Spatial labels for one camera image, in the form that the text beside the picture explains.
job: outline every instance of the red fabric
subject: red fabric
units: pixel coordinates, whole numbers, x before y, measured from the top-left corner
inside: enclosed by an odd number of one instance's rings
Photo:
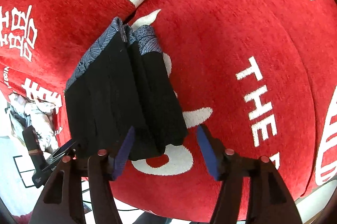
[[[334,142],[325,144],[334,140],[336,128],[330,116],[337,114],[333,0],[145,0],[139,4],[0,0],[3,16],[13,7],[26,12],[32,5],[31,17],[38,29],[31,62],[17,49],[5,45],[0,49],[0,63],[9,67],[1,90],[26,95],[21,85],[29,78],[61,94],[56,127],[62,129],[58,136],[63,144],[70,137],[63,88],[80,57],[113,17],[126,19],[135,11],[131,25],[152,14],[190,134],[183,147],[168,147],[161,158],[128,162],[123,175],[111,184],[117,199],[166,217],[209,221],[220,183],[207,174],[196,143],[195,125],[203,121],[226,147],[241,155],[272,157],[294,199],[310,193],[322,180],[314,172],[319,148],[319,172],[331,164],[327,173],[333,175],[336,152],[327,148]],[[2,34],[10,32],[4,27]],[[240,74],[254,61],[255,73]],[[265,108],[256,113],[259,98]],[[275,127],[268,124],[264,139],[261,130],[254,139],[252,132],[259,125],[262,128],[263,121]],[[247,187],[246,183],[240,219],[246,214]]]

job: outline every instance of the gray cloth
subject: gray cloth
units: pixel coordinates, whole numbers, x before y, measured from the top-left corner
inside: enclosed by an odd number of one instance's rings
[[[120,32],[122,40],[127,44],[127,47],[137,42],[141,55],[154,51],[162,53],[152,26],[142,25],[136,31],[133,31],[130,26],[123,24],[122,20],[116,17],[103,34],[84,53],[75,71],[67,81],[65,91],[68,90],[76,79],[84,74],[90,64],[100,55],[104,48],[106,48],[117,32]]]

